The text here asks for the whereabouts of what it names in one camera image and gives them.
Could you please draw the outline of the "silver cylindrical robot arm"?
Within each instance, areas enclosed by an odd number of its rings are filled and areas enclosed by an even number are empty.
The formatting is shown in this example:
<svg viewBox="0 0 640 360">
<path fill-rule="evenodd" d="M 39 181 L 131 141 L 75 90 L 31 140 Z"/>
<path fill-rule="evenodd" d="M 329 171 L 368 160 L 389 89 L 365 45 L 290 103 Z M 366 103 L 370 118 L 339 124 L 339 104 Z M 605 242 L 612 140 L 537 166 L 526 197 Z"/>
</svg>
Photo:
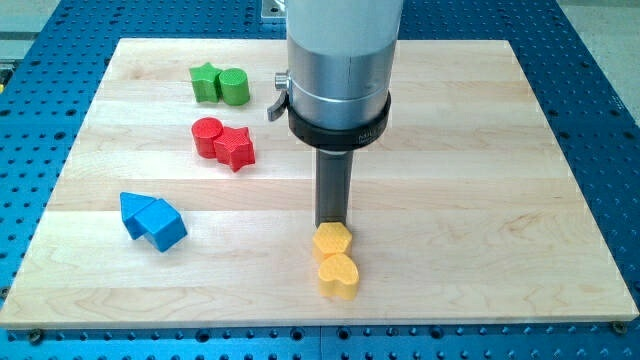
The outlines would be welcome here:
<svg viewBox="0 0 640 360">
<path fill-rule="evenodd" d="M 365 147 L 384 132 L 403 0 L 287 0 L 288 69 L 267 110 L 329 152 Z"/>
</svg>

